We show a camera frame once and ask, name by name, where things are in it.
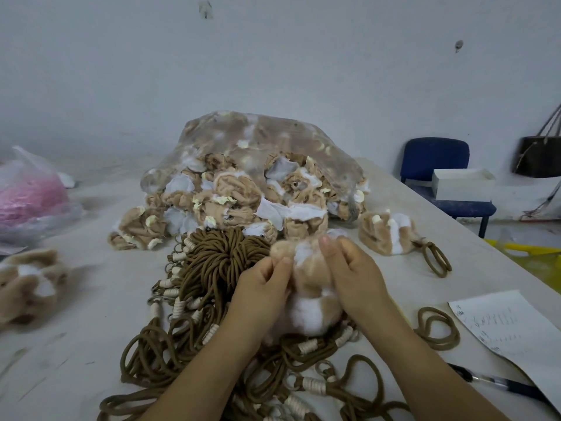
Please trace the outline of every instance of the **chair backrest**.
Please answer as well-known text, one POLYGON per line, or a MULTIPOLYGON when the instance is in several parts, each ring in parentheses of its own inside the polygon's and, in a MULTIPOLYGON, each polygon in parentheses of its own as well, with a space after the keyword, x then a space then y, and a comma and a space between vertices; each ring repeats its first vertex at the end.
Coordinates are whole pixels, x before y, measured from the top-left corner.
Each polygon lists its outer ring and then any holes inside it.
POLYGON ((467 168, 470 147, 461 140, 445 137, 419 137, 405 144, 401 180, 430 182, 435 168, 467 168))

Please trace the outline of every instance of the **black pen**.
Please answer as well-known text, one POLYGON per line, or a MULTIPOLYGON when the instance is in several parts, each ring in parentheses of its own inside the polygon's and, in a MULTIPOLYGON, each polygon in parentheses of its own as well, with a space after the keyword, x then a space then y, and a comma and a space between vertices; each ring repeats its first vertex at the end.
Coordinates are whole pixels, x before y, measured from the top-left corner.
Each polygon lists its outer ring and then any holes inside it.
POLYGON ((503 389, 511 393, 516 393, 518 395, 531 397, 545 403, 549 403, 549 400, 543 395, 540 389, 538 389, 535 386, 522 384, 517 381, 512 381, 511 379, 494 377, 492 375, 478 374, 476 372, 470 371, 467 368, 459 367, 458 365, 453 365, 451 363, 449 363, 448 365, 453 370, 455 370, 460 377, 462 377, 465 381, 469 383, 483 381, 489 384, 493 384, 495 387, 499 389, 503 389))

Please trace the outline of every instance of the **fingernail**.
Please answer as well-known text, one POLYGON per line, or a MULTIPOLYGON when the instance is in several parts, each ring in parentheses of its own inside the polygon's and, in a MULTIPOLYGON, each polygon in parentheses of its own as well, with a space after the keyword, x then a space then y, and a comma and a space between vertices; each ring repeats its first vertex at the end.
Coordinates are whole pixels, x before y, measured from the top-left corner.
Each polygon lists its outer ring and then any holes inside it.
POLYGON ((320 244, 322 245, 329 245, 331 243, 331 238, 327 235, 322 236, 321 238, 319 238, 320 244))

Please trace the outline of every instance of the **chair seat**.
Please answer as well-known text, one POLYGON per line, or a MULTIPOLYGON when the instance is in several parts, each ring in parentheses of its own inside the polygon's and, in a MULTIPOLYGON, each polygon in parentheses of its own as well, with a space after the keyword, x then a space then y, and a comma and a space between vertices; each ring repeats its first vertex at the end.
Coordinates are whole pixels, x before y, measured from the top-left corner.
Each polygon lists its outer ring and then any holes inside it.
POLYGON ((496 212, 496 206, 491 202, 441 201, 434 198, 430 186, 417 184, 408 184, 408 186, 451 217, 490 217, 496 212))

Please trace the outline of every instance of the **forearm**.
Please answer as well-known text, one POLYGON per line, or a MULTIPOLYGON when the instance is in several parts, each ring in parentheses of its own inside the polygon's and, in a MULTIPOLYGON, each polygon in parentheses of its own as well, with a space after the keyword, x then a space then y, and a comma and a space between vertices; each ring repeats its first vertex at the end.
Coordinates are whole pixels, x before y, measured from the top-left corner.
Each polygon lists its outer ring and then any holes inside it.
POLYGON ((461 379, 440 356, 394 316, 364 334, 392 371, 417 421, 507 421, 508 418, 461 379))
POLYGON ((252 339, 236 336, 228 318, 141 421, 219 420, 232 389, 255 353, 252 339))

